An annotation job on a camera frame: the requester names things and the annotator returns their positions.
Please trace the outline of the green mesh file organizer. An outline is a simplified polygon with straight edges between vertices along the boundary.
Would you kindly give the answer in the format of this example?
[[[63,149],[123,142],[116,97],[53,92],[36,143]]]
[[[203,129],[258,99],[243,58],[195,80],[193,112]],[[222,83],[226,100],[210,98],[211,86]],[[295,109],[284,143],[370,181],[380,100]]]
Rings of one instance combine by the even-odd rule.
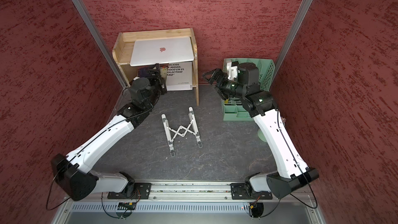
[[[238,58],[225,59],[223,72],[227,62],[237,61],[238,76],[235,82],[245,84],[246,95],[242,99],[229,98],[222,100],[224,121],[252,121],[253,117],[263,116],[273,108],[273,99],[269,93],[275,65],[270,59]]]

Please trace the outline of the wooden shelf unit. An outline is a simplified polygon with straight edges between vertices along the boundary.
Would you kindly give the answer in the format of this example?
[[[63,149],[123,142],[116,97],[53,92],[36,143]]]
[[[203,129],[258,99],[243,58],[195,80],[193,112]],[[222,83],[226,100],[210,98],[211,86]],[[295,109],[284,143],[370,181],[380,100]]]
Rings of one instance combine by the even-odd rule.
[[[199,105],[198,46],[193,28],[120,32],[112,54],[128,87],[141,67],[191,62],[192,87]]]

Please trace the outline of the green pencil cup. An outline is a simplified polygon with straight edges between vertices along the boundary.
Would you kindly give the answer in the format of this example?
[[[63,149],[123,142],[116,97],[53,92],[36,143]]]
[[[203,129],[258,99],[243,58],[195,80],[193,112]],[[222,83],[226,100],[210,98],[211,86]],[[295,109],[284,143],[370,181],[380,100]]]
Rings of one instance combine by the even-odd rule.
[[[263,132],[261,131],[261,129],[259,129],[259,130],[257,131],[257,135],[258,135],[258,138],[259,138],[262,142],[266,142],[266,143],[267,143],[266,137],[265,137],[265,135],[263,134]]]

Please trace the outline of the silver folding laptop stand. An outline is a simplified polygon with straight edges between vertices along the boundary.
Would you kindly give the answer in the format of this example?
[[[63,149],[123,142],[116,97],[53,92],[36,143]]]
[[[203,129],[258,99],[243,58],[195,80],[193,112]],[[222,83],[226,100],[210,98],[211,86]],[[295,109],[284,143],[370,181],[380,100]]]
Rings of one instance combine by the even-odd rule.
[[[176,139],[177,136],[185,137],[187,133],[191,133],[192,135],[195,136],[197,140],[197,144],[199,148],[203,147],[203,143],[200,138],[200,133],[198,129],[198,124],[196,122],[194,110],[192,107],[189,107],[189,119],[190,123],[188,124],[187,127],[180,125],[177,130],[174,130],[170,127],[169,121],[166,117],[165,114],[162,114],[162,123],[164,126],[165,134],[166,134],[166,139],[167,139],[167,144],[170,149],[170,155],[171,157],[175,157],[175,149],[174,149],[174,140]]]

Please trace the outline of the aluminium corner post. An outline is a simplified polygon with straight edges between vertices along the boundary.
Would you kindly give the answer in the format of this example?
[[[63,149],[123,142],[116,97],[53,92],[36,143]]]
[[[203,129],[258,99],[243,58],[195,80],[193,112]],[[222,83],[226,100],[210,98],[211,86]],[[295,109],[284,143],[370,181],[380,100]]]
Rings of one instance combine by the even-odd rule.
[[[280,68],[282,67],[282,64],[286,58],[286,55],[295,39],[295,36],[297,35],[297,33],[305,19],[305,16],[306,16],[312,2],[313,2],[313,0],[302,0],[301,4],[296,12],[296,15],[294,17],[293,23],[289,29],[289,32],[285,39],[285,42],[282,45],[282,48],[281,48],[279,55],[276,59],[274,77],[277,75]]]
[[[91,33],[92,37],[94,38],[97,46],[99,47],[102,55],[106,59],[108,65],[110,66],[113,74],[117,78],[119,84],[121,87],[124,89],[127,87],[127,83],[125,82],[125,79],[122,76],[122,73],[120,72],[119,67],[117,66],[116,62],[113,59],[113,56],[111,55],[109,49],[106,46],[106,43],[104,39],[102,38],[99,30],[95,26],[95,23],[90,16],[83,0],[72,0],[75,8],[77,9],[78,13],[80,14],[81,18],[83,19],[86,27],[88,28],[89,32]]]

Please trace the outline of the white book black lettering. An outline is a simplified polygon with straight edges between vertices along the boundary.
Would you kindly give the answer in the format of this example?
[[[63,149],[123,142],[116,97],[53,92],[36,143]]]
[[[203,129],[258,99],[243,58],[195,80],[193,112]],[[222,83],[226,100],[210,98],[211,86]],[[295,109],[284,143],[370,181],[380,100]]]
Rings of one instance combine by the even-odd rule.
[[[192,62],[169,63],[166,87],[168,91],[192,90]]]

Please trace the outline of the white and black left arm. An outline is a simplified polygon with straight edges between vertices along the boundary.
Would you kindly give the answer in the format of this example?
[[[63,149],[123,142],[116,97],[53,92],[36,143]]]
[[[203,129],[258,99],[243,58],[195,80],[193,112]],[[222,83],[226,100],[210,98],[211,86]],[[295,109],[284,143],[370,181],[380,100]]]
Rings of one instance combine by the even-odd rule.
[[[125,199],[135,195],[135,180],[130,175],[97,173],[93,167],[120,139],[135,130],[150,115],[160,96],[166,94],[160,65],[139,69],[128,92],[131,101],[103,129],[66,156],[58,154],[52,159],[55,182],[72,200],[80,201],[98,192],[114,192]]]

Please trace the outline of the silver laptop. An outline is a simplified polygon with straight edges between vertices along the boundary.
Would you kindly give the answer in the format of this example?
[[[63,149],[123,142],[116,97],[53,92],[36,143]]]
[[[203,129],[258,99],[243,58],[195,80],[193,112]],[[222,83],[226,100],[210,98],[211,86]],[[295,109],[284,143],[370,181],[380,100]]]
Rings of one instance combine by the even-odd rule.
[[[193,60],[194,53],[189,37],[137,40],[131,55],[130,66],[189,62]]]

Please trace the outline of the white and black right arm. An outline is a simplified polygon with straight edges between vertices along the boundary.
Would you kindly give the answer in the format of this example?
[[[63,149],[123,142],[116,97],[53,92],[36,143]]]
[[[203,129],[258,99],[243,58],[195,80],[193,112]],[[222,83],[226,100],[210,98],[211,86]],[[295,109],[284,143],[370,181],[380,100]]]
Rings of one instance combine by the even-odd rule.
[[[223,100],[235,98],[255,121],[271,149],[277,172],[259,173],[248,178],[253,192],[270,191],[282,199],[319,178],[315,168],[299,155],[282,121],[276,101],[260,86],[259,69],[254,63],[235,64],[235,77],[217,68],[204,73],[203,78],[214,85]]]

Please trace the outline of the right aluminium corner post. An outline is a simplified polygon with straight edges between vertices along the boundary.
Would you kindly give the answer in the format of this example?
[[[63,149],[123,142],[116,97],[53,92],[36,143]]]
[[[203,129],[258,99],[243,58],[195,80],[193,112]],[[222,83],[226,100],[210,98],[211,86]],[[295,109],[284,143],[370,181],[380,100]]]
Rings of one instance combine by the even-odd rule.
[[[289,32],[285,39],[285,42],[282,45],[282,48],[281,48],[279,55],[276,59],[274,77],[277,75],[280,68],[282,67],[282,64],[286,58],[286,55],[295,39],[295,36],[297,35],[297,33],[305,19],[305,16],[306,16],[312,2],[313,2],[313,0],[302,0],[301,4],[296,12],[296,15],[294,17],[293,23],[289,29]]]

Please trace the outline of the left aluminium corner post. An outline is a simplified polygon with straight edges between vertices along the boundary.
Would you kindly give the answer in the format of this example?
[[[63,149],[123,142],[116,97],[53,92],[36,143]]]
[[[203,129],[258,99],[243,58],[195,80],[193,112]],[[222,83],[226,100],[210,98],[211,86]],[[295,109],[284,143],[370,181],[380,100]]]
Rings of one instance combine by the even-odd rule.
[[[75,8],[77,9],[78,13],[80,14],[81,18],[83,19],[86,27],[88,28],[89,32],[91,33],[92,37],[94,38],[97,46],[99,47],[102,55],[106,59],[108,65],[110,66],[113,74],[117,78],[119,84],[121,87],[124,89],[127,87],[127,83],[125,82],[125,79],[122,76],[122,73],[120,72],[119,67],[117,66],[116,62],[113,59],[113,56],[111,55],[109,49],[106,46],[106,43],[104,39],[102,38],[99,30],[95,26],[95,23],[90,16],[83,0],[72,0]]]

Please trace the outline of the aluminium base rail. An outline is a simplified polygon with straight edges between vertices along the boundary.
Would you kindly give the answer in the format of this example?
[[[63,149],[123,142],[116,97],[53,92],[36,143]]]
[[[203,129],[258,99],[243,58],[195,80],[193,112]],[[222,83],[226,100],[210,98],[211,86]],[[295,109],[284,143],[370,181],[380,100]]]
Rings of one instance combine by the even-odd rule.
[[[307,187],[295,196],[278,200],[271,192],[250,195],[244,183],[231,181],[171,181],[153,180],[136,183],[132,199],[120,194],[92,194],[84,200],[66,201],[58,208],[54,224],[66,223],[73,213],[105,214],[111,219],[125,219],[135,213],[226,213],[252,215],[264,208],[268,213],[276,205],[292,203],[308,211],[312,223],[319,223],[320,207]]]

